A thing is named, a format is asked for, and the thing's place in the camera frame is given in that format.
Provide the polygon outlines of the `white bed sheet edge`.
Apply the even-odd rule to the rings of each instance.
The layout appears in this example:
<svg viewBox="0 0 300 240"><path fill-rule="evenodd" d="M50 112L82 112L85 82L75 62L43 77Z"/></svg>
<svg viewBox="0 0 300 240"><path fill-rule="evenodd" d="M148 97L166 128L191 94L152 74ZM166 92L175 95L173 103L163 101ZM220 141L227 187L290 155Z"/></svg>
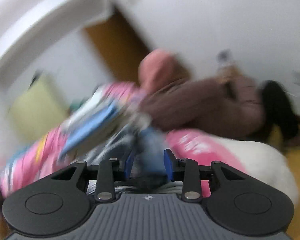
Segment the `white bed sheet edge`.
<svg viewBox="0 0 300 240"><path fill-rule="evenodd" d="M299 202L299 190L288 167L287 159L270 145L256 142L213 137L230 154L223 162L266 183L283 193L293 202Z"/></svg>

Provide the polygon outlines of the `brown wooden door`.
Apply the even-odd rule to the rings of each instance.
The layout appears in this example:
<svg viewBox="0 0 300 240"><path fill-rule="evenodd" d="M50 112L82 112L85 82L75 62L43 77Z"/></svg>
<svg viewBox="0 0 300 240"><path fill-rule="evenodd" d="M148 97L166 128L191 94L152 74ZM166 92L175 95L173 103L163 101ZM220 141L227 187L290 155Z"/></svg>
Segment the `brown wooden door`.
<svg viewBox="0 0 300 240"><path fill-rule="evenodd" d="M108 19L84 31L115 80L139 83L139 64L155 47L134 28L118 6L112 9Z"/></svg>

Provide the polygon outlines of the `pink blue patterned duvet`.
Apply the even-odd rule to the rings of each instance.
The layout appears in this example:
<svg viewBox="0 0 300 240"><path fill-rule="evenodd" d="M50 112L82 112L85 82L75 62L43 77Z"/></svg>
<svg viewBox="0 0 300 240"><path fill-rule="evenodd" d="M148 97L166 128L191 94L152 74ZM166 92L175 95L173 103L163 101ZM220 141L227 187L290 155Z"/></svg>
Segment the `pink blue patterned duvet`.
<svg viewBox="0 0 300 240"><path fill-rule="evenodd" d="M0 172L0 191L4 197L60 170L76 159L59 160L68 136L61 124L32 145L17 152Z"/></svg>

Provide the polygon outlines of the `pink floral bed blanket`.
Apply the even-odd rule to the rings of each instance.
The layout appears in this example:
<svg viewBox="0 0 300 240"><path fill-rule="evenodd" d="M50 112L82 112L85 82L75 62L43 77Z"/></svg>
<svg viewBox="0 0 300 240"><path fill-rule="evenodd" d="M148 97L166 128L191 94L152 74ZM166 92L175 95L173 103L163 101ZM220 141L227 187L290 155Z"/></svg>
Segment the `pink floral bed blanket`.
<svg viewBox="0 0 300 240"><path fill-rule="evenodd" d="M200 130L170 131L166 134L166 142L177 159L192 159L205 166L209 166L212 161L221 161L245 172L244 166L228 148Z"/></svg>

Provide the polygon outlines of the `folded blue grey clothes stack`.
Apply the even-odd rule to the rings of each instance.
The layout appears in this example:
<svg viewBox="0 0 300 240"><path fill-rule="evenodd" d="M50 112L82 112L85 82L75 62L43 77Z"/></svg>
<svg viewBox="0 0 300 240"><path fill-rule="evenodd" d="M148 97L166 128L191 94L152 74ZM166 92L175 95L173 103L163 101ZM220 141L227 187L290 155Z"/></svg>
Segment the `folded blue grey clothes stack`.
<svg viewBox="0 0 300 240"><path fill-rule="evenodd" d="M164 165L166 148L161 132L152 127L138 131L131 125L126 125L106 142L87 153L83 160L88 165L98 165L102 160L111 157L119 160L133 157L128 181L117 181L115 192L150 193L168 183Z"/></svg>

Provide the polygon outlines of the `pale yellow wardrobe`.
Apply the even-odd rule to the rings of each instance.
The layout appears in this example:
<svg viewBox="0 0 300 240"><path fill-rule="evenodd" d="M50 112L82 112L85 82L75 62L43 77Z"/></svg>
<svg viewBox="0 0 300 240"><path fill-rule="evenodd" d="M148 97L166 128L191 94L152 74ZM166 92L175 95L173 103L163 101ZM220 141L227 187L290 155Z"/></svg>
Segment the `pale yellow wardrobe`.
<svg viewBox="0 0 300 240"><path fill-rule="evenodd" d="M43 75L15 99L8 113L21 140L31 142L62 123L68 108L53 79Z"/></svg>

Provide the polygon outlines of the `beige blue folded bedding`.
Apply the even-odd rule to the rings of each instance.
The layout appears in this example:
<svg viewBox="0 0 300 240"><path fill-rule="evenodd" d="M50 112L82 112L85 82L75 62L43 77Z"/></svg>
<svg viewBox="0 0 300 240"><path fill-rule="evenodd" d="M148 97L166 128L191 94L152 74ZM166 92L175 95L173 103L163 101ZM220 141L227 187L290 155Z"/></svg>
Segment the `beige blue folded bedding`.
<svg viewBox="0 0 300 240"><path fill-rule="evenodd" d="M146 96L133 82L101 85L72 116L61 124L68 136L59 160L76 159L88 153L126 125L142 131L151 119L139 111Z"/></svg>

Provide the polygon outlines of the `brown jacket on bed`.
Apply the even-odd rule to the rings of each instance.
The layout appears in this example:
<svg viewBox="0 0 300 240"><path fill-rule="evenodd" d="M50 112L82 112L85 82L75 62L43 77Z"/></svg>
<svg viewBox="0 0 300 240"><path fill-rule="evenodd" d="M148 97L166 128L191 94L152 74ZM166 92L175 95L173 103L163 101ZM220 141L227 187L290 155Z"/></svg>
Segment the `brown jacket on bed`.
<svg viewBox="0 0 300 240"><path fill-rule="evenodd" d="M183 127L230 139L243 139L264 122L264 110L253 79L238 76L231 81L235 98L214 78L176 81L146 96L140 110L152 125L171 131Z"/></svg>

